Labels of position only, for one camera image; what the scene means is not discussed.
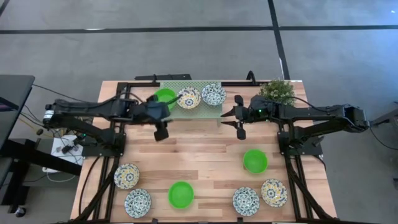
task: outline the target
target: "potted plant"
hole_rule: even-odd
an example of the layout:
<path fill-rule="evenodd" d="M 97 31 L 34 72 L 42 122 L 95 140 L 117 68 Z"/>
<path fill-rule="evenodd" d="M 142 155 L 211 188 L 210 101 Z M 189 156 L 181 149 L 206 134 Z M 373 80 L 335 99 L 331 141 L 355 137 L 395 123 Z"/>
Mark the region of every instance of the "potted plant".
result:
<path fill-rule="evenodd" d="M 294 98 L 291 98 L 294 96 L 293 86 L 283 80 L 272 80 L 268 84 L 262 84 L 259 95 L 285 105 L 294 105 Z"/>

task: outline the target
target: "green bowl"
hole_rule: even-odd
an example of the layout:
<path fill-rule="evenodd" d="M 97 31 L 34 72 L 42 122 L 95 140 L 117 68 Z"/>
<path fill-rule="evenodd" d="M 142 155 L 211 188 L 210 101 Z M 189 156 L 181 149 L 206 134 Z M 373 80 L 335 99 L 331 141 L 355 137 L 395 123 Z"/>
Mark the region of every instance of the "green bowl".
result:
<path fill-rule="evenodd" d="M 187 208 L 192 201 L 193 188 L 187 182 L 176 182 L 169 189 L 169 202 L 174 208 Z"/>
<path fill-rule="evenodd" d="M 177 97 L 175 92 L 168 88 L 157 90 L 155 95 L 157 95 L 157 101 L 159 101 L 159 102 L 169 102 L 170 100 Z M 171 110 L 176 104 L 177 104 L 177 102 L 174 102 L 167 106 L 169 107 L 169 110 Z"/>
<path fill-rule="evenodd" d="M 253 174 L 260 174 L 267 169 L 268 159 L 261 150 L 251 149 L 244 154 L 243 164 Z"/>

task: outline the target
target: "patterned bowl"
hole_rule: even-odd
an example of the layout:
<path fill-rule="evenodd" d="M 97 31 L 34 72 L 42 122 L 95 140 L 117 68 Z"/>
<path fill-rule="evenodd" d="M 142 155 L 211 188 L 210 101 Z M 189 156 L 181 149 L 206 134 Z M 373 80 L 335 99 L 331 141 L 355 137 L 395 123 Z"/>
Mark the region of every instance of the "patterned bowl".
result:
<path fill-rule="evenodd" d="M 201 91 L 201 97 L 203 101 L 211 106 L 217 106 L 224 103 L 226 99 L 225 89 L 221 84 L 209 84 Z"/>
<path fill-rule="evenodd" d="M 287 201 L 285 185 L 277 179 L 266 180 L 261 187 L 262 199 L 274 208 L 282 207 Z"/>
<path fill-rule="evenodd" d="M 148 213 L 152 200 L 149 193 L 144 189 L 132 190 L 124 201 L 124 209 L 133 218 L 143 217 Z"/>
<path fill-rule="evenodd" d="M 192 109 L 197 107 L 201 100 L 199 90 L 194 87 L 183 88 L 178 92 L 177 96 L 179 95 L 182 96 L 177 100 L 177 103 L 184 109 Z"/>
<path fill-rule="evenodd" d="M 236 190 L 232 198 L 235 210 L 243 216 L 252 216 L 260 208 L 260 199 L 250 187 L 241 187 Z"/>
<path fill-rule="evenodd" d="M 131 189 L 139 180 L 139 170 L 134 164 L 123 164 L 118 167 L 113 176 L 114 183 L 120 189 Z"/>

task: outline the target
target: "wooden table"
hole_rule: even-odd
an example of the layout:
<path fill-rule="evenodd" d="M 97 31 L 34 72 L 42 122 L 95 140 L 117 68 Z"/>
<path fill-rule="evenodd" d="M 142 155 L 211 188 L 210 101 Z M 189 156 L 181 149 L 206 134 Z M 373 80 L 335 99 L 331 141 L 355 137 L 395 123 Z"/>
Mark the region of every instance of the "wooden table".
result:
<path fill-rule="evenodd" d="M 115 95 L 119 81 L 105 81 L 102 84 L 98 101 L 104 101 Z M 297 97 L 307 99 L 301 81 L 293 81 Z M 157 87 L 134 87 L 132 92 L 141 98 L 152 95 Z M 251 97 L 258 93 L 259 87 L 225 87 L 227 99 L 223 112 L 229 111 L 234 104 L 234 95 L 242 95 L 244 103 L 249 106 Z M 307 107 L 296 102 L 296 107 Z M 296 126 L 309 126 L 311 121 L 296 122 Z M 109 123 L 102 118 L 95 118 L 94 125 L 108 128 Z M 281 180 L 288 188 L 289 198 L 281 208 L 272 208 L 260 199 L 260 209 L 252 217 L 245 217 L 247 222 L 295 221 L 290 195 L 289 181 L 284 158 L 279 154 L 276 133 L 278 126 L 274 123 L 256 123 L 245 125 L 247 139 L 236 139 L 236 130 L 231 126 L 217 127 L 214 120 L 175 121 L 169 124 L 170 137 L 155 142 L 153 126 L 126 126 L 127 145 L 120 164 L 134 163 L 141 176 L 135 188 L 146 189 L 152 197 L 149 213 L 142 218 L 131 218 L 124 210 L 124 199 L 130 190 L 116 188 L 111 222 L 150 222 L 157 218 L 160 222 L 235 222 L 239 217 L 232 206 L 234 191 L 240 187 L 253 188 L 261 198 L 261 185 L 266 179 Z M 248 149 L 260 149 L 267 154 L 269 165 L 263 174 L 250 174 L 243 167 L 243 154 Z M 81 188 L 88 169 L 95 158 L 88 158 L 83 163 L 79 185 L 71 218 L 78 215 Z M 331 216 L 336 216 L 328 180 L 323 164 L 313 156 L 302 156 L 303 169 L 307 178 L 309 191 L 317 202 Z M 97 162 L 83 195 L 82 208 L 85 208 L 98 188 L 102 158 Z M 192 184 L 195 199 L 185 210 L 176 210 L 169 205 L 167 192 L 178 180 Z M 300 211 L 305 217 L 302 194 L 297 189 Z M 100 218 L 104 217 L 105 192 L 101 203 Z"/>

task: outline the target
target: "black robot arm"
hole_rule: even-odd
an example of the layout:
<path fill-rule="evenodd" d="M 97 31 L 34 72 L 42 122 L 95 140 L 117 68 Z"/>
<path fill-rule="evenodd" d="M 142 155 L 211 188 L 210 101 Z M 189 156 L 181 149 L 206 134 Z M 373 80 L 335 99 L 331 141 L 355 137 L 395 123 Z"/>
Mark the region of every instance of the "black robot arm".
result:
<path fill-rule="evenodd" d="M 112 97 L 102 103 L 68 102 L 55 100 L 51 105 L 46 105 L 43 124 L 46 128 L 68 128 L 93 137 L 105 147 L 119 147 L 118 139 L 121 135 L 113 129 L 100 129 L 83 122 L 76 116 L 93 116 L 123 124 L 153 124 L 157 131 L 155 140 L 161 141 L 169 137 L 167 122 L 162 121 L 170 116 L 167 107 L 171 102 L 157 102 L 157 96 L 151 96 L 146 102 Z"/>
<path fill-rule="evenodd" d="M 243 129 L 244 123 L 259 121 L 271 121 L 289 125 L 289 145 L 297 147 L 302 145 L 308 138 L 322 134 L 347 131 L 360 133 L 368 129 L 369 123 L 365 113 L 360 108 L 351 105 L 334 105 L 325 107 L 295 108 L 284 105 L 263 96 L 256 95 L 251 98 L 248 108 L 243 106 L 241 96 L 235 96 L 238 104 L 222 117 L 235 116 L 236 121 L 224 121 L 223 124 L 234 126 L 237 129 L 238 139 L 245 139 L 246 132 Z M 293 125 L 295 121 L 311 120 L 325 121 L 312 126 L 302 128 Z"/>

